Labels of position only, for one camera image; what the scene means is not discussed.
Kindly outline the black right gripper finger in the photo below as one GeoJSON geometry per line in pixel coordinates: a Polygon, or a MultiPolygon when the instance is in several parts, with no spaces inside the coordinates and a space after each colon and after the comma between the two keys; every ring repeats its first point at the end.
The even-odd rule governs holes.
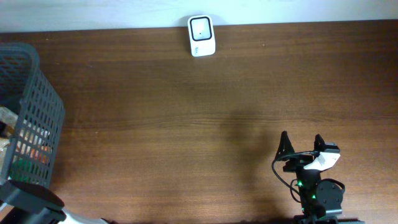
{"type": "Polygon", "coordinates": [[[282,131],[280,143],[277,149],[275,160],[286,161],[294,155],[295,151],[288,137],[287,131],[282,131]]]}
{"type": "Polygon", "coordinates": [[[326,148],[325,141],[323,140],[320,134],[317,134],[315,136],[315,141],[314,141],[314,151],[323,152],[325,148],[326,148]]]}

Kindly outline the orange small carton box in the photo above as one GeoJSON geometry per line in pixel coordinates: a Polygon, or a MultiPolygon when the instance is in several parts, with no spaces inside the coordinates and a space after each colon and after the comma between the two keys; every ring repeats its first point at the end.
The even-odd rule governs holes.
{"type": "Polygon", "coordinates": [[[45,138],[50,136],[47,130],[40,128],[30,131],[23,129],[19,136],[22,141],[17,143],[17,151],[25,154],[28,158],[39,161],[44,165],[49,164],[49,154],[52,153],[51,147],[45,142],[45,138]]]}

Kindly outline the green lid jar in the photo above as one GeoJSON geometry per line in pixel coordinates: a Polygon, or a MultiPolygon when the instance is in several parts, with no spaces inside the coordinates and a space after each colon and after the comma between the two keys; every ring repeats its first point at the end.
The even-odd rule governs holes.
{"type": "Polygon", "coordinates": [[[10,178],[21,182],[30,182],[30,174],[32,172],[32,163],[26,159],[19,159],[12,163],[10,170],[10,178]]]}

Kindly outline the beige brown snack bag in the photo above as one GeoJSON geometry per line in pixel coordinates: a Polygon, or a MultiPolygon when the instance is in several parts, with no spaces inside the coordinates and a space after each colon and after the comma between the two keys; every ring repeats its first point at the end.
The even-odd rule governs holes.
{"type": "Polygon", "coordinates": [[[1,166],[4,164],[6,152],[15,134],[18,115],[1,105],[1,166]]]}

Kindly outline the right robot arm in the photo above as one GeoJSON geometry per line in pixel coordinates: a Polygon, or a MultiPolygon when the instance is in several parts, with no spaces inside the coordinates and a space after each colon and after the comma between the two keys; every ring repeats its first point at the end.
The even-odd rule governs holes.
{"type": "Polygon", "coordinates": [[[287,131],[282,131],[280,143],[271,169],[274,175],[290,190],[292,198],[301,204],[301,215],[293,217],[294,223],[338,223],[342,214],[345,185],[335,179],[322,179],[321,173],[331,169],[340,158],[340,149],[317,134],[312,151],[296,152],[287,131]],[[284,172],[296,178],[286,182],[275,170],[276,162],[285,162],[284,172]]]}

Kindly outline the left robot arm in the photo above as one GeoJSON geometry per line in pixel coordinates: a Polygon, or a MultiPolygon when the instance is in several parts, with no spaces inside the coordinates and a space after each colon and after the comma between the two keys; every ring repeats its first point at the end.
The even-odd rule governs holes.
{"type": "Polygon", "coordinates": [[[64,206],[58,196],[41,185],[16,180],[1,185],[2,224],[110,224],[104,218],[72,213],[64,206]]]}

